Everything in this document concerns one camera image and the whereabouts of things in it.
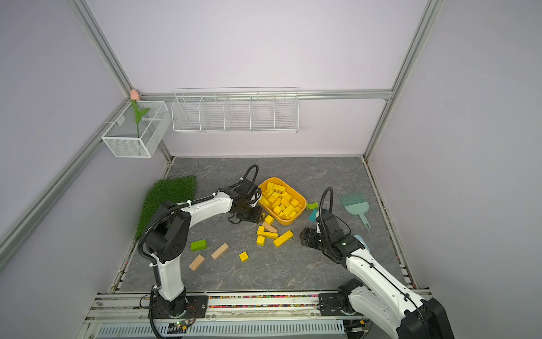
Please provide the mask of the yellow plastic tub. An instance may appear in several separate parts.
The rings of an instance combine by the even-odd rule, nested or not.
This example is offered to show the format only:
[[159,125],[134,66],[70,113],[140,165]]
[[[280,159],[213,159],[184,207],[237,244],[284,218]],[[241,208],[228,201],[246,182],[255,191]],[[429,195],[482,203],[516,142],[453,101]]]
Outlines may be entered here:
[[258,187],[263,195],[258,204],[281,225],[291,225],[306,210],[306,199],[280,178],[271,177]]

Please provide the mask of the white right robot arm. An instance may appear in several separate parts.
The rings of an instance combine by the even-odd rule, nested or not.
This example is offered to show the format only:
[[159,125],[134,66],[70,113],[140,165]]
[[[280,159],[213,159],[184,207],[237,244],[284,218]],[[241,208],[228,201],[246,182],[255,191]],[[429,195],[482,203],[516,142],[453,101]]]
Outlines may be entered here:
[[340,310],[368,317],[391,338],[454,338],[444,306],[399,282],[360,237],[344,233],[338,220],[326,210],[316,218],[316,227],[304,228],[300,240],[354,275],[337,288]]

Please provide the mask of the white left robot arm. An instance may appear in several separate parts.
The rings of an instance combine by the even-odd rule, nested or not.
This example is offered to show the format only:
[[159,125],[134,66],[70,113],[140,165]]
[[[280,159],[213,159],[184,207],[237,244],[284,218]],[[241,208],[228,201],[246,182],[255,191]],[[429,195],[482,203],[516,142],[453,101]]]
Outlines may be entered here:
[[263,221],[263,209],[258,205],[262,189],[247,178],[219,188],[209,196],[183,203],[164,202],[152,217],[141,236],[137,250],[150,262],[155,277],[151,292],[151,307],[162,307],[166,315],[180,318],[189,310],[186,288],[182,281],[181,255],[185,250],[189,230],[214,216],[230,214],[232,224]]

